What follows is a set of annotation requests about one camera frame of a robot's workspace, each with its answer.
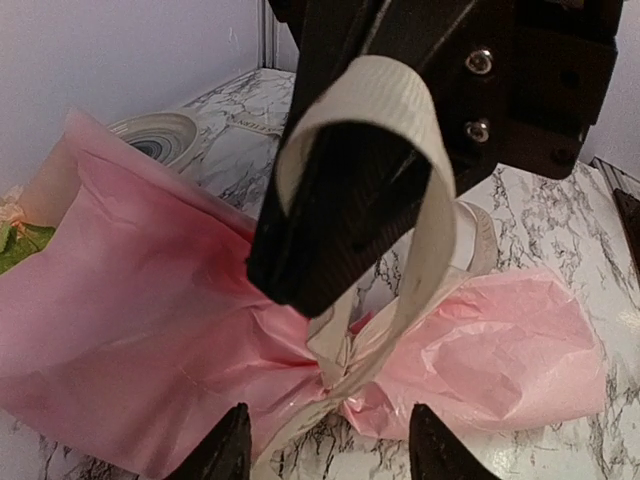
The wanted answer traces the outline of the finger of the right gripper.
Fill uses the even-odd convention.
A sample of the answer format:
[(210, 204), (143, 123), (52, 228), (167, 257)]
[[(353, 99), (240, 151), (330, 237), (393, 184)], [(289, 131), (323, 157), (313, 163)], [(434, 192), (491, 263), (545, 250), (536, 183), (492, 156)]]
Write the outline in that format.
[(305, 111), (361, 55), (414, 69), (430, 90), (464, 193), (491, 175), (506, 123), (511, 1), (309, 1), (289, 111)]
[(292, 207), (274, 184), (267, 189), (247, 276), (312, 318), (415, 226), (431, 167), (407, 140), (363, 123), (324, 127), (302, 151)]

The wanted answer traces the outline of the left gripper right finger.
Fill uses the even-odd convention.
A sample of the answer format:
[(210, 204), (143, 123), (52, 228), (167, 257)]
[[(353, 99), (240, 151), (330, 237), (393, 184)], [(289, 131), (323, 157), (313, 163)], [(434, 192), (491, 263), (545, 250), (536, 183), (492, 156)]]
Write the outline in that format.
[(411, 413), (409, 456), (412, 480), (495, 480), (425, 404)]

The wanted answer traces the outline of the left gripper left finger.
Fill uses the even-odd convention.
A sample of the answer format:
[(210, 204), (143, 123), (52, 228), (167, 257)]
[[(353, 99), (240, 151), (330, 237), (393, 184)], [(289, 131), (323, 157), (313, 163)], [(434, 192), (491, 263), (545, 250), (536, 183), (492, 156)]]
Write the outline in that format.
[(239, 403), (172, 473), (172, 480), (249, 480), (250, 471), (249, 409)]

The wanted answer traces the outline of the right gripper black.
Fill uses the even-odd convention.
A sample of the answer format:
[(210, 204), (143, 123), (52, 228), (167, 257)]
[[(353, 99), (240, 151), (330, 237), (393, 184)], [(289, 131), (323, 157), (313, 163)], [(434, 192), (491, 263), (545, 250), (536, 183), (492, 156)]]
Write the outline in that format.
[[(271, 5), (299, 53), (307, 2)], [(497, 165), (563, 179), (572, 172), (604, 103), (617, 59), (622, 3), (511, 2), (515, 21)]]

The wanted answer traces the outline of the pink wrapping paper sheet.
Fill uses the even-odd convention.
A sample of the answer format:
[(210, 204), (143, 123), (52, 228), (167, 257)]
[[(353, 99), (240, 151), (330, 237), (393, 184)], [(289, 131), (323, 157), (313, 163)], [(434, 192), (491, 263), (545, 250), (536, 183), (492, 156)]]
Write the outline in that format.
[(386, 122), (435, 156), (399, 296), (352, 335), (352, 299), (308, 320), (252, 286), (255, 223), (72, 111), (80, 186), (52, 239), (1, 276), (1, 406), (127, 470), (174, 471), (226, 411), (249, 407), (253, 455), (341, 408), (358, 432), (402, 438), (429, 405), (457, 432), (539, 427), (604, 409), (601, 350), (547, 270), (494, 273), (485, 211), (455, 268), (450, 173), (437, 129)]

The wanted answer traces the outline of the pink rose fake flower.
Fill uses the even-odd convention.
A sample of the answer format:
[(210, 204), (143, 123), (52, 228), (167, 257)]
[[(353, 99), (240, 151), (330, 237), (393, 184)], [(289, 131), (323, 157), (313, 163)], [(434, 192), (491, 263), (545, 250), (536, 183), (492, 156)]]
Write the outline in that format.
[(44, 250), (56, 232), (54, 227), (26, 222), (24, 210), (18, 204), (22, 192), (22, 186), (14, 186), (1, 197), (1, 273)]

